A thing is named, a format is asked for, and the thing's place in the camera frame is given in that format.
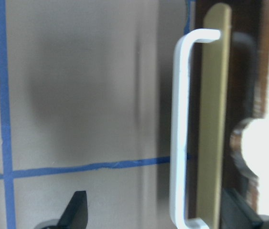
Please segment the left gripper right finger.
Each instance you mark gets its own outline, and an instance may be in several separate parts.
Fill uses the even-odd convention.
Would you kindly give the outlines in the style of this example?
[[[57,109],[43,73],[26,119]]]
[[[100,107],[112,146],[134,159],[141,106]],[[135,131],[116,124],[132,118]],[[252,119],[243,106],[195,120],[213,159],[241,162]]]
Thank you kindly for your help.
[[[269,216],[257,214],[235,189],[225,188],[221,196],[221,228],[269,229]]]

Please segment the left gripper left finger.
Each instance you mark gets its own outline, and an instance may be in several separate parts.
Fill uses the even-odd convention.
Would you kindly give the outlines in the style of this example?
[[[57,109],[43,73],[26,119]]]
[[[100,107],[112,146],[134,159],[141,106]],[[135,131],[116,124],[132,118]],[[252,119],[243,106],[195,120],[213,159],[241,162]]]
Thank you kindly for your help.
[[[36,229],[86,229],[88,204],[86,191],[76,191],[58,219],[40,223]]]

